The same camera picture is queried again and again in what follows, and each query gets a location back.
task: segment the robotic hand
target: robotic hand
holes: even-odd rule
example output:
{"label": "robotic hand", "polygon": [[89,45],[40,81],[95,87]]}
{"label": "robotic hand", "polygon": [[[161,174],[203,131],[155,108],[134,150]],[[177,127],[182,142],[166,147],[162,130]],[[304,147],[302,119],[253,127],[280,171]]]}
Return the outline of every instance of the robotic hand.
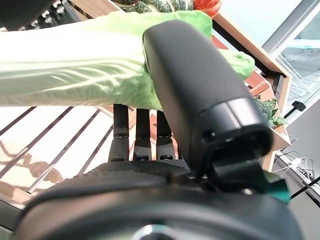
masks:
{"label": "robotic hand", "polygon": [[143,36],[145,67],[184,160],[110,161],[22,211],[14,240],[301,240],[257,161],[272,133],[244,84],[190,25]]}

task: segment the wooden slat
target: wooden slat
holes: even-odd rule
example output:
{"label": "wooden slat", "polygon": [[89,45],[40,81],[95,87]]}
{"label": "wooden slat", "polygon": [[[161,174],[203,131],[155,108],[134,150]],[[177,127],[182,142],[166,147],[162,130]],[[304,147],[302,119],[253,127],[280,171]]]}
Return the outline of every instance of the wooden slat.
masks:
{"label": "wooden slat", "polygon": [[80,21],[88,20],[86,16],[84,16],[82,13],[77,11],[73,6],[70,6],[70,9],[76,14],[76,16],[80,19]]}
{"label": "wooden slat", "polygon": [[66,106],[37,107],[0,136],[0,171],[66,109]]}
{"label": "wooden slat", "polygon": [[262,169],[268,172],[272,172],[274,166],[274,159],[277,151],[271,151],[263,157]]}
{"label": "wooden slat", "polygon": [[104,164],[108,162],[109,152],[111,148],[112,140],[114,139],[114,131],[110,132],[110,135],[107,137],[95,157],[92,159],[91,163],[87,167],[87,169],[84,171],[84,173],[87,173],[91,171],[92,169],[98,167],[100,164]]}
{"label": "wooden slat", "polygon": [[224,28],[231,36],[233,36],[242,46],[249,50],[261,63],[263,63],[269,70],[283,73],[289,76],[287,71],[280,66],[271,56],[258,44],[255,43],[248,35],[240,31],[240,28],[228,19],[225,15],[219,12],[215,17],[216,21],[222,28]]}
{"label": "wooden slat", "polygon": [[[46,108],[47,110],[43,114],[55,111],[55,108],[51,106]],[[1,181],[19,188],[30,187],[95,111],[96,108],[90,106],[74,107],[3,176]],[[34,118],[33,124],[38,123],[37,121],[42,122],[41,119]],[[44,180],[44,184],[41,187],[47,188],[52,183],[55,184],[62,181],[63,178],[56,169],[53,169]]]}
{"label": "wooden slat", "polygon": [[78,174],[112,124],[113,119],[103,112],[94,118],[55,165],[63,179],[73,178]]}
{"label": "wooden slat", "polygon": [[13,205],[25,204],[32,198],[32,195],[30,195],[29,193],[2,181],[0,181],[0,196],[1,195],[6,199],[8,198],[13,201],[6,201],[9,204]]}
{"label": "wooden slat", "polygon": [[108,0],[71,0],[71,2],[93,18],[120,11],[120,8]]}
{"label": "wooden slat", "polygon": [[0,130],[28,110],[29,106],[0,107]]}

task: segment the black cable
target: black cable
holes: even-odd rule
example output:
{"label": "black cable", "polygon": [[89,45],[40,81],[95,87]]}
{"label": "black cable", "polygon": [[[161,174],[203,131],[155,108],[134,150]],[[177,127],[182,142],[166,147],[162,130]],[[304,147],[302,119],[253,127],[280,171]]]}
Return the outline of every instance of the black cable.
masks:
{"label": "black cable", "polygon": [[291,153],[296,153],[296,154],[299,155],[299,153],[298,153],[297,151],[289,151],[289,152],[286,152],[286,153],[284,153],[284,154],[282,154],[282,155],[278,155],[278,156],[276,157],[276,159],[273,161],[273,163],[275,163],[275,162],[278,160],[278,158],[280,158],[281,156],[286,156],[286,155],[288,155],[288,156],[291,157],[292,159],[295,159],[295,157],[289,155],[289,154],[291,154]]}

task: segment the white cable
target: white cable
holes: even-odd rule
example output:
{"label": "white cable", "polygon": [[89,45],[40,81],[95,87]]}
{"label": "white cable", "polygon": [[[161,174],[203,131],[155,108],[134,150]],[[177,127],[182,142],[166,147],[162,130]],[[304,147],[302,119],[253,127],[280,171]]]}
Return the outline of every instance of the white cable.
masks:
{"label": "white cable", "polygon": [[308,169],[308,165],[307,165],[308,158],[306,158],[305,156],[303,156],[303,157],[301,158],[301,161],[302,161],[303,159],[305,159],[305,169]]}

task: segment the wall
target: wall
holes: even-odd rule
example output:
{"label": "wall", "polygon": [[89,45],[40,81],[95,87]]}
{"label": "wall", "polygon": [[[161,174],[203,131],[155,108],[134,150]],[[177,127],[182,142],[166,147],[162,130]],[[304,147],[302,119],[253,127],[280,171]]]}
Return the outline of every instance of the wall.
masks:
{"label": "wall", "polygon": [[[273,171],[285,166],[285,163],[278,159],[273,166]],[[283,173],[284,170],[276,172],[279,176]],[[304,186],[301,178],[299,178],[293,170],[287,171],[283,177],[286,180],[291,195]],[[320,201],[320,197],[316,195],[313,190],[308,190],[308,192]],[[289,208],[300,226],[304,240],[318,240],[320,236],[320,208],[305,193],[301,193],[292,199],[289,202]]]}
{"label": "wall", "polygon": [[221,12],[263,45],[302,0],[223,0]]}
{"label": "wall", "polygon": [[315,177],[320,176],[320,100],[306,110],[287,128],[291,139],[297,140],[284,152],[297,151],[301,157],[313,159]]}

